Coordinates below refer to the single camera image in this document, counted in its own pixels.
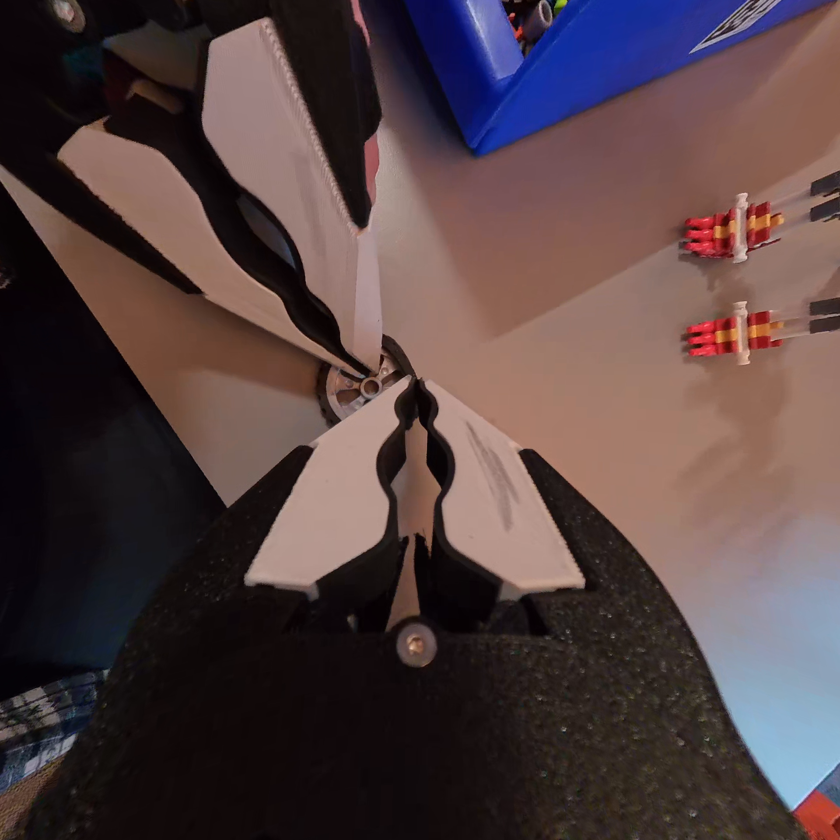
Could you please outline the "colourful construction toy model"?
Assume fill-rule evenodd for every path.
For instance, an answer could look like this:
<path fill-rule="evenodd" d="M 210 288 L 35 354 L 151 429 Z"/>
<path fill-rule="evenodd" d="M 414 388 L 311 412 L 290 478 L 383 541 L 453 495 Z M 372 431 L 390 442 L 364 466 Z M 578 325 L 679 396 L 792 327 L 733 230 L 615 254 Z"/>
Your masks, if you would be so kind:
<path fill-rule="evenodd" d="M 803 191 L 782 200 L 771 216 L 775 238 L 790 237 L 800 229 L 837 223 L 839 218 L 839 171 L 814 180 Z M 802 304 L 772 310 L 770 335 L 773 346 L 783 341 L 839 330 L 839 298 L 812 299 Z"/>

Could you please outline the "blue plastic parts bin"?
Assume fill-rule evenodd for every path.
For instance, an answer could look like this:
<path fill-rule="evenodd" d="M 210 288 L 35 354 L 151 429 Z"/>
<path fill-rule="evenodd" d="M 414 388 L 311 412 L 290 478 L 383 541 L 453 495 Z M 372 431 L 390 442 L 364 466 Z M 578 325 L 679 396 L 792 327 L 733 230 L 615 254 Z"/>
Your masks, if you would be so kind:
<path fill-rule="evenodd" d="M 825 4 L 568 2 L 526 56 L 502 2 L 404 6 L 466 145 L 483 155 Z"/>

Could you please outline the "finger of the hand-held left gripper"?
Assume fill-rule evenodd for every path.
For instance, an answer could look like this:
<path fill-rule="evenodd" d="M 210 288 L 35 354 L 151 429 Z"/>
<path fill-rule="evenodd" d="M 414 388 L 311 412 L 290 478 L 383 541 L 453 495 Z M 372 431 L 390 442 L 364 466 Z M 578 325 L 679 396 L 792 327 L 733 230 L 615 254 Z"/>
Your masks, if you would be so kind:
<path fill-rule="evenodd" d="M 347 372 L 373 371 L 310 314 L 283 227 L 226 172 L 184 99 L 135 88 L 112 115 L 76 131 L 59 160 L 201 297 Z"/>
<path fill-rule="evenodd" d="M 375 231 L 351 219 L 270 17 L 210 42 L 203 93 L 206 140 L 238 186 L 283 227 L 310 314 L 338 350 L 373 369 L 383 340 Z"/>

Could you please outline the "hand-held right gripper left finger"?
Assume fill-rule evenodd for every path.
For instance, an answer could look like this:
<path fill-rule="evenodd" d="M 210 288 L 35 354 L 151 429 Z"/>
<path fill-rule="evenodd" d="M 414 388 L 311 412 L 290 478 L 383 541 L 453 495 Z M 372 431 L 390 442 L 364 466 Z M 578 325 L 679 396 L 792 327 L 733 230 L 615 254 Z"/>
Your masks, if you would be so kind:
<path fill-rule="evenodd" d="M 312 444 L 245 573 L 293 626 L 383 634 L 403 572 L 395 479 L 417 380 L 401 379 Z"/>

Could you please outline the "orange plastic bin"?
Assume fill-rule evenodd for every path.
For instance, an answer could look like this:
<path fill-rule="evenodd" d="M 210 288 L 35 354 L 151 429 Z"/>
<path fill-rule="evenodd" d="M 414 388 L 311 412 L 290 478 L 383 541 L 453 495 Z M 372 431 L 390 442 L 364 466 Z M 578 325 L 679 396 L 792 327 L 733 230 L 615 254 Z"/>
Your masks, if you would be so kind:
<path fill-rule="evenodd" d="M 793 816 L 811 839 L 839 839 L 839 804 L 814 790 L 793 810 Z"/>

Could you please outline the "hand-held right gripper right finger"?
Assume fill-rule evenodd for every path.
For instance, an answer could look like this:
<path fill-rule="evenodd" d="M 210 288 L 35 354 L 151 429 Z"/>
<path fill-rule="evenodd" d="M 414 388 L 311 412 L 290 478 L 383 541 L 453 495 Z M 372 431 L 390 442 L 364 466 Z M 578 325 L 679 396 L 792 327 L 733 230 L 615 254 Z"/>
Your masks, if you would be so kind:
<path fill-rule="evenodd" d="M 431 542 L 415 560 L 421 614 L 473 633 L 535 595 L 584 591 L 526 450 L 436 383 L 418 381 L 415 395 L 438 484 Z"/>

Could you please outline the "pile of colourful toy pieces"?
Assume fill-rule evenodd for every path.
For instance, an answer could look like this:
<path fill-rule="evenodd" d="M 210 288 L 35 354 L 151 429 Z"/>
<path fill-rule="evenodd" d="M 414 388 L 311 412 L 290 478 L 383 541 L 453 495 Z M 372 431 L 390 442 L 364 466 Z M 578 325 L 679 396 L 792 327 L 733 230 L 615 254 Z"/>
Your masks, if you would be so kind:
<path fill-rule="evenodd" d="M 508 22 L 523 56 L 545 36 L 569 1 L 502 1 Z"/>

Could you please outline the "grey toy wheel hub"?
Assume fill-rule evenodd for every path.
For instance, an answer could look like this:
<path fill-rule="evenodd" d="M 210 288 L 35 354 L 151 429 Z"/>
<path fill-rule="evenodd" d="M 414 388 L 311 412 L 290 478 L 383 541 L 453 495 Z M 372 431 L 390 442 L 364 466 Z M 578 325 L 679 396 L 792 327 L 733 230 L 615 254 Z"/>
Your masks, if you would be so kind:
<path fill-rule="evenodd" d="M 339 423 L 371 403 L 404 375 L 404 370 L 385 352 L 381 354 L 378 372 L 366 377 L 345 373 L 335 366 L 323 366 L 317 386 L 322 414 L 329 423 Z"/>

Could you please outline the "black rubber toy tyre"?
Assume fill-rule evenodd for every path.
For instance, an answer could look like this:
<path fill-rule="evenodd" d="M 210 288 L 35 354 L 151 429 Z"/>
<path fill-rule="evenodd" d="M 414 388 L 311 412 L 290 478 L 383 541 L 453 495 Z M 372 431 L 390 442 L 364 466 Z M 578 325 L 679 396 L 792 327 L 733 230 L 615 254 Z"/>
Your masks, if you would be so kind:
<path fill-rule="evenodd" d="M 393 338 L 384 335 L 379 367 L 372 375 L 359 377 L 327 362 L 321 363 L 316 383 L 321 415 L 327 425 L 334 426 L 371 403 L 396 382 L 414 375 L 414 368 L 402 347 Z"/>

